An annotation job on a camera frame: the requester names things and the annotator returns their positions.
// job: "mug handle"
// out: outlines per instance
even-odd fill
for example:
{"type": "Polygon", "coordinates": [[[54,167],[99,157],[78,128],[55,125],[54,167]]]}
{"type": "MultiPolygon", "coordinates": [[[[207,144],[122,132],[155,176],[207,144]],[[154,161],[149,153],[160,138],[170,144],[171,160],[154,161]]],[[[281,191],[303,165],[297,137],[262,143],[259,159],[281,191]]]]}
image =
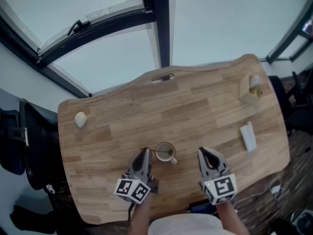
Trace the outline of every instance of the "mug handle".
{"type": "Polygon", "coordinates": [[[177,162],[176,158],[172,158],[172,159],[171,159],[171,163],[174,164],[174,165],[176,165],[178,162],[177,162]]]}

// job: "fiducial marker cube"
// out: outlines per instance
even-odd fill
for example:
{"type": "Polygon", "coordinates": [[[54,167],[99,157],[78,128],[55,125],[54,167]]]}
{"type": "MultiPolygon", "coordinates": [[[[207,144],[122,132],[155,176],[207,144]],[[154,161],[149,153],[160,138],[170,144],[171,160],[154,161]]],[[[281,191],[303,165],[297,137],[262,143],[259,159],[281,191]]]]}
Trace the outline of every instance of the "fiducial marker cube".
{"type": "Polygon", "coordinates": [[[141,204],[150,192],[150,187],[148,187],[141,180],[136,179],[118,179],[114,190],[114,194],[120,198],[141,204]]]}
{"type": "Polygon", "coordinates": [[[212,205],[229,201],[237,194],[235,174],[206,181],[202,190],[212,205]]]}

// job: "white shirt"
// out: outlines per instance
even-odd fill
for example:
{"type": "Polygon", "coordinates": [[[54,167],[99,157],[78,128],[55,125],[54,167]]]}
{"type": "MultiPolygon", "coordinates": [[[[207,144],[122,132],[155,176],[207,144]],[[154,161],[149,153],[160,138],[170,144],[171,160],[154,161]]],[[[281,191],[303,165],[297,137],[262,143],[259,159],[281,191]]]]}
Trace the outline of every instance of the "white shirt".
{"type": "Polygon", "coordinates": [[[234,235],[223,230],[221,221],[212,215],[190,213],[157,219],[149,235],[234,235]]]}

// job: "wooden table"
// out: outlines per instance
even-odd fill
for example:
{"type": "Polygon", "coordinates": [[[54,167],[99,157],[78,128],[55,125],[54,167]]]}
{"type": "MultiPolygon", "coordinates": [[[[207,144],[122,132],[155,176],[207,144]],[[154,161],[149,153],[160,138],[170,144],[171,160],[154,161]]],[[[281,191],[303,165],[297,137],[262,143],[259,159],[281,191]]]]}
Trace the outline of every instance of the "wooden table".
{"type": "Polygon", "coordinates": [[[160,142],[176,148],[177,165],[153,159],[159,178],[151,218],[182,213],[205,198],[200,191],[197,149],[221,152],[236,174],[238,190],[282,170],[289,162],[287,133],[279,104],[254,55],[215,67],[167,67],[143,74],[106,94],[60,104],[59,137],[63,164],[75,205],[88,223],[127,219],[129,204],[113,195],[118,178],[142,147],[160,142]],[[247,72],[261,77],[262,99],[238,99],[247,72]],[[173,74],[174,79],[152,83],[173,74]],[[88,120],[80,129],[75,115],[88,120]],[[252,122],[257,150],[246,151],[239,128],[252,122]]]}

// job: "beige box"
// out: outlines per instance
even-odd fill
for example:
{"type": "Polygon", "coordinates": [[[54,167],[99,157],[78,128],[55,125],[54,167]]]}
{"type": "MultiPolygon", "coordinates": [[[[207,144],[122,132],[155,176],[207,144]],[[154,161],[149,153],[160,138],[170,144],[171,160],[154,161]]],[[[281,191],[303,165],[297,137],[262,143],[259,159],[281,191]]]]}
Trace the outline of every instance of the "beige box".
{"type": "Polygon", "coordinates": [[[250,104],[260,101],[262,95],[260,85],[250,89],[249,81],[253,76],[254,74],[248,73],[239,84],[239,99],[250,104]]]}

